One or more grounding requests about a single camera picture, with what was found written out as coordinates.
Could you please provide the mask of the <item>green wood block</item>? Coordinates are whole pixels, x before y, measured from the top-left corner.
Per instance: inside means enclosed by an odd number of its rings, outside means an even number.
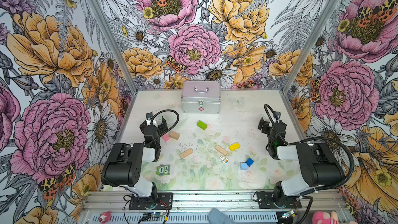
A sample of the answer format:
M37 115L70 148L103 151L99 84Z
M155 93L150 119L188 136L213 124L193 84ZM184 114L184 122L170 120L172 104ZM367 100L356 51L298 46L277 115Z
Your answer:
M198 121L198 122L197 122L197 126L198 126L200 129L202 129L202 130L206 130L207 127L208 127L208 125L207 125L205 122L202 122L202 121Z

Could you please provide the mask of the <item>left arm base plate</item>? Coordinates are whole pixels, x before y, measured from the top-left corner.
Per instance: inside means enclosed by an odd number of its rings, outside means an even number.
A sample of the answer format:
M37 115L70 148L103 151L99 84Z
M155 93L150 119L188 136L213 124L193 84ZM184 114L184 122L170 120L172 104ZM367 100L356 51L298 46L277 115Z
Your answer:
M173 193L161 192L152 194L148 198L139 198L131 195L128 209L131 211L158 211L171 210L173 205Z

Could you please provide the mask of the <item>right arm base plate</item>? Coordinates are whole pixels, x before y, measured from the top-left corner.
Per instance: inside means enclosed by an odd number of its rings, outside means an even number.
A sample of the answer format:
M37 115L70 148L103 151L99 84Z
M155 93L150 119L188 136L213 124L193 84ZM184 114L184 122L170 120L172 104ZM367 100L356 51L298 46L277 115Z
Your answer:
M300 199L297 197L274 196L270 191L256 191L253 200L258 203L260 209L298 209L302 207Z

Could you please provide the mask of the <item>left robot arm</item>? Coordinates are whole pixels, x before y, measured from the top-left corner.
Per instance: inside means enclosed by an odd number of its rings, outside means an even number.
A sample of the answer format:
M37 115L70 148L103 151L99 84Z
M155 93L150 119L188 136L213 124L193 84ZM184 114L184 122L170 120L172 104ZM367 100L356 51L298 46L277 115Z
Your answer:
M157 200L155 183L141 176L144 162L156 162L161 153L160 134L167 130L167 122L146 120L140 125L144 142L115 144L101 172L101 182L112 187L122 187L138 198Z

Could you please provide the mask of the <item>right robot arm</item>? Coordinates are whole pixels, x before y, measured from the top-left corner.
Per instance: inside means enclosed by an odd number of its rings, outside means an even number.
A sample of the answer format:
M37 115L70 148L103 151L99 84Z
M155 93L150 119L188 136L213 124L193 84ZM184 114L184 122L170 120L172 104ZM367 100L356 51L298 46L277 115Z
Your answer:
M345 178L342 167L326 143L286 143L283 141L286 127L280 120L271 123L261 118L259 121L258 129L267 135L266 150L270 157L297 161L300 169L293 177L277 182L272 194L258 196L259 204L274 204L279 208L300 206L300 197L322 187L336 188Z

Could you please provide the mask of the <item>natural wood block numbered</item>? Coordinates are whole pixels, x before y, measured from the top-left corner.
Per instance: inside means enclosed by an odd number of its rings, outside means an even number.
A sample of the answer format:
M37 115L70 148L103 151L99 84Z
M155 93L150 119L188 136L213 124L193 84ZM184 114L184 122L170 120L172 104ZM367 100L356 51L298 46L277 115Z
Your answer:
M219 145L215 146L215 150L218 151L219 153L221 153L223 156L227 156L228 151L226 151L224 148L222 148Z

